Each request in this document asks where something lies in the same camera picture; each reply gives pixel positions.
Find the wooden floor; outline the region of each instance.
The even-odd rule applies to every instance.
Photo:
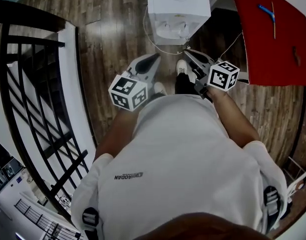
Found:
[[[147,0],[21,0],[23,4],[48,11],[79,27],[81,70],[91,123],[98,143],[110,126],[117,109],[108,96],[116,74],[123,72],[135,58],[157,50],[143,30]],[[229,26],[221,23],[229,17]],[[193,36],[189,45],[218,58],[241,32],[238,14],[216,11]],[[182,47],[162,46],[175,53]],[[181,55],[161,54],[157,74],[169,94],[174,93],[175,64]],[[242,36],[223,56],[246,70]],[[242,112],[258,130],[272,158],[283,165],[293,147],[303,103],[302,86],[257,86],[237,83],[230,91]],[[298,157],[306,159],[306,135],[301,135]]]

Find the white sneaker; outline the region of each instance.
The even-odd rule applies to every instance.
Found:
[[[186,61],[184,61],[183,59],[180,59],[179,61],[177,61],[176,71],[177,71],[177,75],[179,75],[181,73],[187,74]]]
[[[160,93],[160,94],[163,94],[165,96],[167,95],[166,89],[165,89],[164,85],[161,82],[156,82],[154,84],[154,92],[156,94]]]

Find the black metal railing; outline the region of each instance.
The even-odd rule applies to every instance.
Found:
[[[2,23],[2,29],[0,33],[0,94],[5,117],[9,125],[9,130],[14,144],[17,148],[17,151],[25,167],[34,179],[36,185],[43,192],[45,197],[52,203],[58,213],[64,216],[66,220],[71,222],[69,213],[66,211],[65,207],[59,203],[58,199],[56,199],[56,196],[59,191],[62,190],[64,196],[66,196],[68,200],[71,200],[71,195],[66,191],[64,184],[67,184],[66,182],[70,182],[72,187],[76,188],[77,182],[74,182],[72,174],[76,172],[78,177],[82,179],[80,169],[83,168],[86,172],[88,172],[88,168],[84,161],[84,158],[87,155],[87,151],[84,150],[82,152],[76,141],[67,113],[66,103],[61,85],[58,50],[63,49],[65,47],[65,44],[56,40],[9,35],[10,24],[58,32],[64,29],[65,20],[50,13],[22,4],[0,1],[0,7],[3,7],[5,9],[3,14],[0,13],[0,23]],[[20,14],[23,17],[19,17],[17,15],[16,12],[18,12],[19,10]],[[17,45],[17,54],[7,54],[7,45],[10,43]],[[45,102],[45,100],[43,100],[43,98],[41,97],[42,93],[40,92],[38,83],[36,82],[31,83],[35,88],[35,96],[38,106],[35,106],[34,103],[29,99],[27,93],[25,93],[26,85],[24,85],[23,81],[24,74],[22,68],[22,45],[31,45],[31,72],[33,73],[33,77],[41,76],[36,76],[36,74],[44,74],[46,76],[47,94],[49,99],[48,103]],[[39,70],[37,70],[36,68],[37,63],[39,63],[39,61],[37,61],[36,59],[36,46],[38,46],[38,48],[42,46],[44,49],[42,68],[40,67]],[[50,84],[49,65],[47,61],[49,55],[48,51],[51,51],[55,59],[55,69],[58,85],[56,91],[57,95],[59,95],[60,97],[60,103],[57,101],[58,99],[56,101],[54,100],[51,91],[52,86],[54,86],[54,82]],[[17,61],[18,81],[12,75],[11,70],[7,67],[7,63],[13,61]],[[52,110],[56,126],[52,125],[47,119],[49,118],[49,114],[47,114],[46,118],[44,111],[45,104],[48,104],[49,108]],[[55,109],[55,105],[57,106],[57,108],[58,106],[61,107],[61,117],[59,117],[59,112],[57,111],[57,109]],[[35,168],[35,165],[31,160],[30,155],[35,156],[36,154],[28,153],[27,148],[25,147],[25,144],[21,137],[21,131],[19,130],[16,124],[14,112],[18,114],[29,125],[37,149],[50,174],[54,178],[55,184],[51,185],[51,189],[49,189],[48,186],[45,184],[44,180],[42,179],[41,175],[39,174],[38,170]],[[66,126],[65,130],[63,130],[62,128],[63,122]],[[42,130],[36,129],[35,126],[39,126]],[[49,144],[49,147],[43,149],[41,143],[39,142],[39,138],[43,139],[47,144]],[[48,162],[48,158],[53,154],[56,156],[57,161],[63,170],[63,174],[61,177],[56,176],[57,173],[54,172],[52,166]],[[66,167],[61,155],[67,156],[71,161],[71,165],[67,165]]]
[[[32,223],[46,232],[44,239],[58,240],[82,240],[83,236],[79,232],[69,230],[58,223],[51,221],[43,214],[38,213],[32,207],[28,206],[22,199],[14,205],[25,217]]]
[[[15,54],[16,57],[14,57],[14,54],[8,54],[7,57],[8,58],[12,58],[12,59],[8,59],[7,60],[7,63],[12,63],[14,61],[17,61],[17,54]],[[18,82],[16,81],[14,75],[12,74],[12,72],[10,71],[10,69],[8,68],[8,66],[6,66],[6,70],[7,70],[7,73],[8,73],[8,76],[10,77],[10,79],[12,80],[12,82],[14,83],[14,85],[17,87],[18,90],[20,90],[20,87],[19,87],[19,84]],[[12,96],[15,98],[15,100],[18,102],[18,104],[24,108],[24,104],[22,102],[22,100],[20,99],[20,97],[18,97],[18,95],[16,94],[16,92],[14,91],[14,89],[9,85],[9,91],[10,93],[12,94]],[[39,116],[41,117],[40,115],[40,112],[39,110],[37,109],[37,107],[34,105],[34,103],[30,100],[30,98],[28,96],[26,96],[26,100],[29,104],[29,106],[34,110],[34,112]],[[14,104],[12,103],[12,107],[13,109],[15,110],[15,112],[22,118],[22,120],[24,122],[26,122],[27,124],[28,123],[28,120],[26,119],[26,117],[23,115],[22,112],[20,112],[19,108]],[[44,125],[40,122],[40,120],[31,112],[29,111],[30,113],[30,116],[31,118],[33,119],[33,121],[40,127],[42,128],[44,131],[45,131],[45,128],[44,128]],[[52,123],[50,123],[49,121],[47,121],[47,124],[49,125],[49,127],[59,135],[59,131],[57,130],[57,128],[55,128],[53,126]],[[47,144],[49,144],[49,148],[47,148],[45,150],[45,154],[46,154],[46,157],[49,158],[53,153],[54,153],[54,150],[52,148],[52,146],[50,145],[50,142],[48,140],[48,138],[45,137],[44,134],[42,134],[39,130],[35,129],[36,133],[38,136],[40,136]],[[54,146],[58,149],[58,151],[64,155],[64,156],[67,156],[67,153],[63,152],[61,149],[59,149],[60,147],[63,146],[63,141],[62,141],[62,138],[58,138],[57,136],[55,136],[54,134],[52,134],[52,138],[54,139]],[[64,135],[64,139],[67,140],[67,144],[70,146],[70,152],[71,154],[73,154],[74,156],[78,156],[78,154],[73,150],[75,149],[75,146],[74,144],[70,141],[71,139],[71,134],[70,132],[67,132],[65,135]]]

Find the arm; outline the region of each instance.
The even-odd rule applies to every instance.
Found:
[[[97,146],[94,161],[105,153],[115,158],[130,143],[140,111],[140,108],[134,112],[121,109],[117,113],[110,129]]]
[[[218,116],[229,137],[241,148],[252,141],[259,141],[258,132],[244,116],[232,98],[214,87],[207,93],[213,100]]]

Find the black pants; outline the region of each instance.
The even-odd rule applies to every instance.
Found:
[[[175,83],[175,94],[194,94],[194,95],[199,95],[194,88],[194,84],[189,81],[189,77],[185,73],[181,73],[176,77],[176,83]],[[162,93],[156,93],[152,95],[151,99],[149,102],[165,96]],[[208,99],[211,103],[213,102],[211,98],[206,96],[206,99]]]

